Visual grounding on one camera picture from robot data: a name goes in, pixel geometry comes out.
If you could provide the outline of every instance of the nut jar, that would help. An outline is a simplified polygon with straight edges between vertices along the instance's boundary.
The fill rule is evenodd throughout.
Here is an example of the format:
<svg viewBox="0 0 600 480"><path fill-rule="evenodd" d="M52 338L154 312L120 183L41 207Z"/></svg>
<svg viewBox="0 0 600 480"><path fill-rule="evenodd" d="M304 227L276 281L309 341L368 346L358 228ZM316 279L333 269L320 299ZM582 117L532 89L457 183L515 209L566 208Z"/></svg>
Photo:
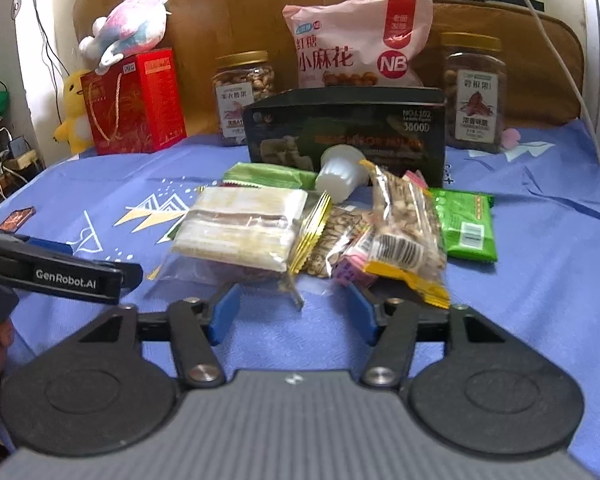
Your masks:
<svg viewBox="0 0 600 480"><path fill-rule="evenodd" d="M242 110L255 101L274 93L275 74L266 50L241 52L216 58L213 85L218 102L222 143L225 146L244 144Z"/></svg>
<svg viewBox="0 0 600 480"><path fill-rule="evenodd" d="M504 129L507 67L499 38L446 32L446 143L497 153Z"/></svg>

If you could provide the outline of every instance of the gray ribbed panel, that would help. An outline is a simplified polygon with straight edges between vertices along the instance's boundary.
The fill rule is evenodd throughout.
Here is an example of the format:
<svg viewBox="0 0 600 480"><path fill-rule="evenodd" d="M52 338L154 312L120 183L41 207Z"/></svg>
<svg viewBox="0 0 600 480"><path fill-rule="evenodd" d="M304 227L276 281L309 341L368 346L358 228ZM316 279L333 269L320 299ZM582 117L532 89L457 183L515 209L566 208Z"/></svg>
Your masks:
<svg viewBox="0 0 600 480"><path fill-rule="evenodd" d="M523 463L464 456L424 434L398 397L347 372L240 372L190 393L122 452L79 460L21 450L0 480L593 480L565 453Z"/></svg>

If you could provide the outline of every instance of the pink and white plush toy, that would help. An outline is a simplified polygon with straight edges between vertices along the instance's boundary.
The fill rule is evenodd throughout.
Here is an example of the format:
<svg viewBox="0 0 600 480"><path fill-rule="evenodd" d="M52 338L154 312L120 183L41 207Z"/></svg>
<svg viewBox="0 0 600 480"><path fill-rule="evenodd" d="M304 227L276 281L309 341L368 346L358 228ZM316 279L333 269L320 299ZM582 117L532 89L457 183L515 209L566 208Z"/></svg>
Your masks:
<svg viewBox="0 0 600 480"><path fill-rule="evenodd" d="M80 53L99 60L96 73L102 75L114 63L128 56L147 52L164 37L169 0L125 0L107 17L93 22L93 36L79 45Z"/></svg>

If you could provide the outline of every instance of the red circle logo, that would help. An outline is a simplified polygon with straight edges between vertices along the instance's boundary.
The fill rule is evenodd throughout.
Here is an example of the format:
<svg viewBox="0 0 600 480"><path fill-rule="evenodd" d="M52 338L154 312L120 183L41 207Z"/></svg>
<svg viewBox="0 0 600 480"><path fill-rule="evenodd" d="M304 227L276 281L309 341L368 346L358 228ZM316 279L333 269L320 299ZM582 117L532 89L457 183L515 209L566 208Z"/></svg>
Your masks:
<svg viewBox="0 0 600 480"><path fill-rule="evenodd" d="M389 79L398 79L407 73L407 57L399 50L386 50L378 57L378 72Z"/></svg>

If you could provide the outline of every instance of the yellow plush toy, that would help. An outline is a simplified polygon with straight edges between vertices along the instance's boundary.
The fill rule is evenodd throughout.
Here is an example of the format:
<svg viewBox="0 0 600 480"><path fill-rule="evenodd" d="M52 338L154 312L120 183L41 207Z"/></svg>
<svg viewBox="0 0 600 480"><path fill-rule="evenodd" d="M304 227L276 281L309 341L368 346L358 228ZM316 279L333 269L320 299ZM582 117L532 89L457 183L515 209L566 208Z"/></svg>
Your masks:
<svg viewBox="0 0 600 480"><path fill-rule="evenodd" d="M54 133L58 142L69 142L71 153L77 155L88 147L93 146L91 127L87 118L87 108L82 96L82 83L80 76L89 73L88 70L78 70L64 80L62 100L66 119Z"/></svg>

